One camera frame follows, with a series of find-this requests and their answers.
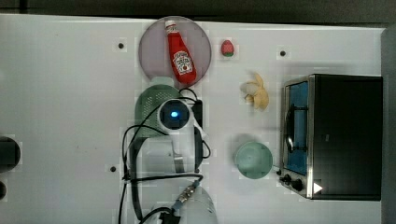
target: black object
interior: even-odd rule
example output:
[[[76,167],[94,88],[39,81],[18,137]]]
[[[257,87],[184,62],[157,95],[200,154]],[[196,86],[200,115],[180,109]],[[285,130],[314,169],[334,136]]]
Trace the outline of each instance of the black object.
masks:
[[[203,129],[204,126],[204,107],[201,100],[195,101],[195,104],[191,108],[192,112],[194,113],[195,119],[197,120],[199,126]]]
[[[279,180],[284,182],[286,185],[288,185],[291,181],[291,177],[290,175],[285,175],[283,177],[280,177]]]
[[[290,183],[291,186],[297,191],[301,191],[303,189],[303,182],[301,181],[301,179],[293,180]]]
[[[204,158],[204,145],[200,131],[194,127],[194,141],[195,141],[195,170],[202,163]]]
[[[4,199],[7,194],[7,188],[6,185],[0,181],[0,200]]]
[[[167,101],[160,110],[160,121],[168,129],[183,128],[189,118],[189,109],[179,100]]]
[[[21,159],[21,149],[9,137],[0,137],[0,173],[10,171],[18,165]]]
[[[173,214],[161,213],[160,220],[162,224],[178,224],[180,222],[180,217],[176,217]]]

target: white table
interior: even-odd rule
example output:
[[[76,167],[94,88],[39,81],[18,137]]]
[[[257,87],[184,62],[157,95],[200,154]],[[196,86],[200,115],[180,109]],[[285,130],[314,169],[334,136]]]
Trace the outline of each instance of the white table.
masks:
[[[0,133],[22,145],[22,163],[0,174],[8,188],[0,223],[116,223],[120,174],[109,168],[120,168],[121,135],[148,86],[137,47],[152,22],[0,15]],[[199,24],[213,50],[208,73],[194,86],[213,150],[201,170],[219,223],[380,223],[381,202],[307,201],[274,173],[242,177],[233,153],[257,139],[279,165],[282,84],[313,73],[380,76],[383,29]],[[219,53],[227,37],[236,46],[230,60]],[[117,48],[120,41],[125,49]],[[239,91],[251,72],[262,75],[270,95],[264,112],[246,105]]]

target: red ketchup bottle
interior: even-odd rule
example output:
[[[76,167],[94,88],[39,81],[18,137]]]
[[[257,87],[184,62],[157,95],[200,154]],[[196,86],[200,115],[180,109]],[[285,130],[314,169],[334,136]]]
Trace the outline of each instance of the red ketchup bottle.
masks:
[[[168,35],[169,58],[175,76],[180,83],[192,83],[197,77],[194,62],[189,50],[181,38],[174,21],[165,22],[165,30]]]

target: round plate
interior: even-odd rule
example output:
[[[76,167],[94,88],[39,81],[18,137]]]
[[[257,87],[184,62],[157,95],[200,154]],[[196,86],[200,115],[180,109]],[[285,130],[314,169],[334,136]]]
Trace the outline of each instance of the round plate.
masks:
[[[177,23],[177,29],[194,61],[197,77],[189,85],[179,83],[173,73],[169,60],[165,20],[173,20]],[[197,23],[184,17],[171,16],[159,19],[150,25],[140,39],[139,62],[146,76],[150,80],[154,77],[171,77],[178,89],[192,86],[198,82],[209,68],[211,56],[212,50],[205,31]]]

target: green bowl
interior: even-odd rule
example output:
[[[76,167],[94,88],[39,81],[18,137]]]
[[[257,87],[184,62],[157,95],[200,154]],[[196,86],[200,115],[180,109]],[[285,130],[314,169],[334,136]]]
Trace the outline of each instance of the green bowl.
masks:
[[[273,163],[270,149],[258,142],[242,145],[235,154],[235,164],[239,172],[250,179],[265,177],[270,173]]]

